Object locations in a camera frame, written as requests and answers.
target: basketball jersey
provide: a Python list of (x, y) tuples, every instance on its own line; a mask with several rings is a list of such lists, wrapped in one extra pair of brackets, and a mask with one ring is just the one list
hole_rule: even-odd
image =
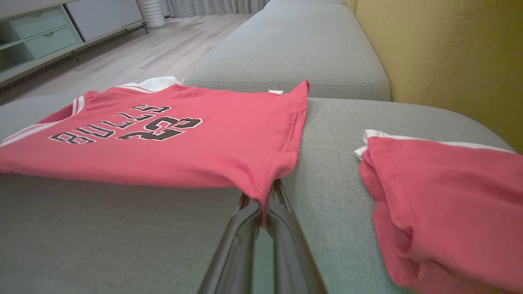
[(428, 294), (523, 293), (523, 156), (377, 130), (363, 140), (355, 153), (396, 284)]
[(167, 187), (237, 186), (264, 206), (292, 172), (307, 81), (285, 95), (172, 84), (174, 78), (86, 92), (6, 138), (0, 172)]

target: white stripe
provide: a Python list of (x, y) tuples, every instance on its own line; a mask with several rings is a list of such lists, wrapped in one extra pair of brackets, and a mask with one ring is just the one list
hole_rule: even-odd
[(30, 125), (30, 126), (28, 126), (28, 127), (25, 127), (25, 128), (23, 128), (23, 129), (19, 130), (18, 132), (16, 132), (16, 133), (10, 135), (9, 137), (5, 138), (4, 141), (7, 141), (7, 140), (11, 139), (12, 137), (14, 137), (14, 136), (16, 136), (16, 135), (19, 135), (19, 134), (21, 134), (21, 133), (23, 133), (23, 132), (25, 132), (25, 131), (27, 131), (27, 130), (29, 130), (29, 129), (32, 129), (32, 128), (36, 127), (36, 126), (37, 126), (37, 125)]
[[(155, 93), (155, 92), (161, 91), (163, 89), (166, 89), (174, 84), (180, 84), (180, 82), (173, 76), (164, 76), (164, 77), (150, 78), (140, 84), (129, 83), (129, 84), (125, 84), (122, 86), (116, 86), (116, 87), (132, 89), (132, 90), (135, 90), (138, 92), (143, 92), (143, 93)], [(84, 96), (81, 96), (80, 98), (75, 99), (73, 101), (73, 112), (72, 112), (71, 116), (69, 116), (69, 117), (72, 117), (72, 116), (76, 115), (77, 113), (79, 113), (84, 108), (84, 106), (85, 106)], [(46, 128), (51, 127), (65, 119), (62, 119), (62, 120), (56, 121), (56, 122), (51, 122), (51, 123), (37, 123), (35, 125), (28, 126), (16, 133), (10, 135), (9, 137), (7, 137), (4, 140), (4, 142), (2, 144), (0, 144), (0, 146), (5, 146), (8, 144), (11, 144), (11, 143), (16, 142), (20, 139), (23, 139), (31, 134), (34, 134), (41, 130), (45, 130)]]
[(84, 95), (80, 96), (80, 98), (77, 99), (78, 100), (78, 111), (75, 113), (75, 114), (78, 114), (80, 111), (82, 111), (82, 109), (84, 109)]
[(71, 115), (74, 115), (76, 113), (76, 101), (77, 100), (78, 100), (78, 98), (73, 100), (73, 113)]
[(269, 93), (273, 93), (273, 94), (276, 94), (276, 95), (283, 95), (283, 91), (280, 91), (280, 90), (271, 90), (271, 89), (269, 89)]
[(142, 93), (156, 93), (156, 92), (152, 92), (152, 91), (138, 88), (138, 87), (114, 86), (113, 88), (124, 88), (124, 89), (129, 89), (129, 90), (133, 90), (133, 91), (137, 91), (137, 92), (142, 92)]
[(29, 135), (32, 135), (34, 133), (37, 133), (37, 132), (39, 132), (41, 130), (45, 130), (47, 128), (50, 128), (50, 127), (54, 126), (55, 124), (57, 124), (57, 123), (59, 123), (61, 121), (62, 120), (55, 121), (55, 122), (43, 123), (43, 124), (41, 124), (41, 126), (39, 126), (37, 128), (34, 128), (34, 129), (30, 130), (30, 131), (27, 131), (27, 132), (25, 132), (25, 133), (23, 133), (23, 134), (21, 134), (19, 136), (16, 136), (16, 137), (14, 137), (14, 138), (12, 138), (10, 140), (7, 140), (7, 139), (4, 140), (4, 142), (2, 144), (0, 144), (0, 147), (5, 146), (5, 145), (9, 145), (11, 143), (14, 143), (14, 142), (16, 142), (18, 140), (21, 140), (21, 139), (23, 139), (23, 138), (25, 138), (25, 137), (27, 137)]
[(84, 108), (84, 96), (80, 96), (80, 98), (77, 98), (73, 101), (73, 112), (70, 116), (62, 119), (62, 120), (59, 120), (59, 121), (54, 121), (54, 122), (47, 122), (47, 123), (36, 123), (32, 126), (28, 126), (26, 128), (23, 128), (21, 129), (20, 131), (10, 135), (9, 137), (5, 138), (4, 141), (2, 142), (2, 144), (0, 144), (0, 147), (2, 146), (5, 146), (5, 145), (9, 145), (11, 143), (14, 143), (18, 140), (21, 140), (29, 135), (32, 135), (34, 133), (37, 133), (39, 131), (42, 131), (42, 130), (45, 130), (49, 127), (52, 127), (54, 126), (55, 124), (59, 123), (59, 122), (62, 122), (66, 119), (68, 119), (69, 117), (72, 117), (74, 116), (75, 114), (77, 114), (78, 112), (80, 112), (80, 110), (82, 110)]
[[(389, 135), (387, 133), (384, 133), (382, 131), (377, 131), (377, 130), (365, 130), (365, 132), (363, 133), (363, 141), (365, 142), (365, 146), (360, 147), (360, 148), (354, 150), (354, 154), (358, 157), (358, 159), (363, 160), (363, 158), (361, 156), (369, 148), (367, 146), (367, 144), (368, 144), (368, 139), (371, 138), (371, 137), (391, 138), (391, 139), (396, 139), (396, 140), (430, 141), (430, 140), (426, 140), (426, 139), (413, 138), (413, 137), (407, 137), (407, 136)], [(505, 150), (505, 149), (502, 149), (502, 148), (488, 146), (488, 145), (483, 145), (483, 144), (476, 144), (476, 143), (439, 142), (439, 141), (433, 141), (433, 142), (438, 142), (438, 143), (445, 144), (445, 145), (450, 145), (450, 146), (461, 146), (461, 147), (467, 147), (467, 148), (473, 148), (473, 149), (491, 149), (491, 150), (496, 150), (496, 151), (504, 151), (504, 152), (514, 153), (512, 151)]]

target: sofa backrest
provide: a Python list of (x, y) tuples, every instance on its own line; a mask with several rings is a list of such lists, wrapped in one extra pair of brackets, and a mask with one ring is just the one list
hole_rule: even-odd
[(346, 0), (393, 101), (459, 112), (523, 152), (523, 2)]

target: cabinet drawer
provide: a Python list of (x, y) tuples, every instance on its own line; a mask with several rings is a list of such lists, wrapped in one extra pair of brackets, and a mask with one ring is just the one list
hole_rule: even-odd
[(42, 58), (76, 43), (76, 38), (69, 27), (26, 42), (37, 58)]
[(58, 8), (11, 20), (24, 39), (67, 25)]

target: white cylindrical object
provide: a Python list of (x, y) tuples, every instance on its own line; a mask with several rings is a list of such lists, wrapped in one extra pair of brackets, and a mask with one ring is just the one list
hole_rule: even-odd
[(148, 29), (161, 28), (166, 25), (163, 17), (162, 7), (158, 0), (140, 0), (142, 3), (143, 12), (145, 13), (145, 21)]

